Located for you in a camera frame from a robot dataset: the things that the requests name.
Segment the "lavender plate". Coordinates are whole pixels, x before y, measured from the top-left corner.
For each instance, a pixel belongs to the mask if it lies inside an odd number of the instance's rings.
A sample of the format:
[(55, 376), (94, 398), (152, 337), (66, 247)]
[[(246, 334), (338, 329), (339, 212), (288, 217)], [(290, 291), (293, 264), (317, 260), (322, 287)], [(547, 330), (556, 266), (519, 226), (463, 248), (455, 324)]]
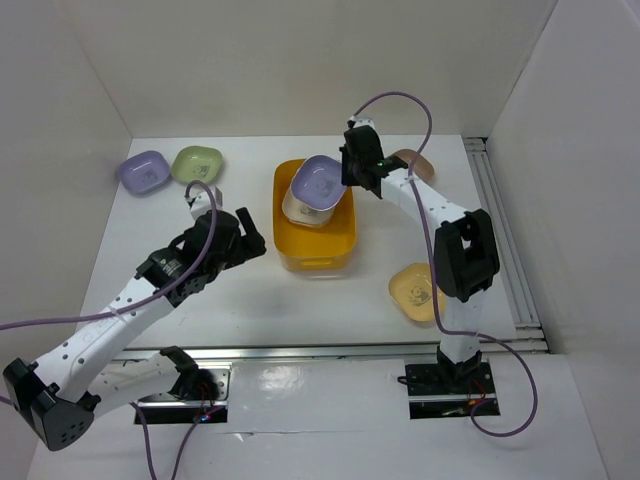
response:
[(342, 165), (326, 155), (307, 158), (291, 181), (293, 196), (318, 211), (334, 208), (346, 191)]
[(162, 187), (169, 180), (170, 165), (160, 152), (148, 150), (121, 163), (116, 175), (129, 193), (143, 196)]

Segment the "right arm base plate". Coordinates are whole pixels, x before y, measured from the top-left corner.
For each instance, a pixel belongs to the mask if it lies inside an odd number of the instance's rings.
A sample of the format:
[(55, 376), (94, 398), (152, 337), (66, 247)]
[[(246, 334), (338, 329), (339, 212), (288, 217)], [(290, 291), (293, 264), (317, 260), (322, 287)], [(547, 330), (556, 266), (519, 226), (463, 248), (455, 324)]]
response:
[(499, 416), (492, 370), (482, 362), (479, 370), (456, 386), (446, 386), (435, 364), (407, 364), (397, 382), (406, 387), (411, 420)]

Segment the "brown panda plate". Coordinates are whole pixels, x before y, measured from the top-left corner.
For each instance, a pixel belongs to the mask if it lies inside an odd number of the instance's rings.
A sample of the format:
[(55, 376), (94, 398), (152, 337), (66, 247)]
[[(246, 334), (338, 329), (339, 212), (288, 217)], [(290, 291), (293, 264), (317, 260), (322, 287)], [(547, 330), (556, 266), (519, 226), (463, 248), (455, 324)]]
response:
[(429, 183), (434, 179), (435, 169), (429, 160), (422, 154), (411, 149), (400, 149), (393, 153), (407, 166), (413, 165), (414, 174), (423, 182)]

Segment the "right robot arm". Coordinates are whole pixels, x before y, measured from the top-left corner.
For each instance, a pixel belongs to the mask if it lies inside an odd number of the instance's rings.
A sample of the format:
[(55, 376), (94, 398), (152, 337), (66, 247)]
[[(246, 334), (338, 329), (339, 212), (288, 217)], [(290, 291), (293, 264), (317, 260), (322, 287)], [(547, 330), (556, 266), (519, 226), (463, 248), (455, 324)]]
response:
[(444, 312), (436, 315), (441, 340), (434, 378), (444, 390), (461, 393), (480, 367), (484, 297), (500, 269), (491, 217), (438, 193), (431, 185), (435, 168), (422, 154), (403, 149), (385, 155), (371, 121), (350, 120), (344, 139), (342, 183), (362, 187), (422, 223), (432, 286), (446, 296)]

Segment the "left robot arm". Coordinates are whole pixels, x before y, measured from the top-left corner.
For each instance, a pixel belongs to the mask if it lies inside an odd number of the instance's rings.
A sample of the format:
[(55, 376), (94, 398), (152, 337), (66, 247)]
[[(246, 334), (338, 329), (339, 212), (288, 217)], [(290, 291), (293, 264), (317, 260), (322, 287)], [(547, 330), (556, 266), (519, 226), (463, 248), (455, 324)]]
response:
[(85, 325), (37, 360), (15, 359), (4, 369), (14, 409), (48, 450), (60, 451), (95, 419), (130, 402), (160, 393), (193, 399), (216, 392), (211, 374), (177, 346), (141, 361), (117, 365), (114, 360), (223, 270), (265, 252), (264, 237), (247, 209), (207, 211), (148, 256), (106, 308), (106, 318)]

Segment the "yellow panda plate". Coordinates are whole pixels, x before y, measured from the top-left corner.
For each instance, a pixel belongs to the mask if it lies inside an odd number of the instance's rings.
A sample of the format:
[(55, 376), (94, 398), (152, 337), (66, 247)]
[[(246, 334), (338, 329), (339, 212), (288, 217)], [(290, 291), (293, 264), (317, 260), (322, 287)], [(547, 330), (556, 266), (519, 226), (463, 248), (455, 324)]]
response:
[(389, 294), (396, 306), (413, 322), (435, 322), (431, 270), (427, 263), (413, 263), (389, 281)]
[(293, 224), (309, 228), (321, 228), (333, 217), (335, 206), (326, 210), (317, 210), (294, 196), (289, 187), (282, 201), (282, 213)]

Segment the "green panda plate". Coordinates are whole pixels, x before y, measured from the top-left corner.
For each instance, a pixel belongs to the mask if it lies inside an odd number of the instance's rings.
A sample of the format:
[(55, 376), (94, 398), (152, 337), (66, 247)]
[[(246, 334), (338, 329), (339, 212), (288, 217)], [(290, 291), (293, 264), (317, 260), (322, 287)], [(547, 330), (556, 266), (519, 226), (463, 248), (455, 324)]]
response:
[(175, 181), (184, 185), (193, 180), (213, 184), (222, 165), (223, 155), (218, 149), (193, 145), (178, 152), (170, 173)]

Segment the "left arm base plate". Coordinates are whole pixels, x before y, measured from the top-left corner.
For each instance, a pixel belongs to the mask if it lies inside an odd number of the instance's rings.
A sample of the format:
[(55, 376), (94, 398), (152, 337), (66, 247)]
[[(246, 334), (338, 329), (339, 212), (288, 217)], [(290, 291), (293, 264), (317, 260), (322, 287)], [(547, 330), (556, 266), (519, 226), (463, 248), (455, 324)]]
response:
[(227, 422), (231, 364), (205, 362), (200, 368), (207, 375), (190, 393), (183, 396), (157, 393), (138, 401), (150, 425), (190, 424), (194, 419), (201, 424)]

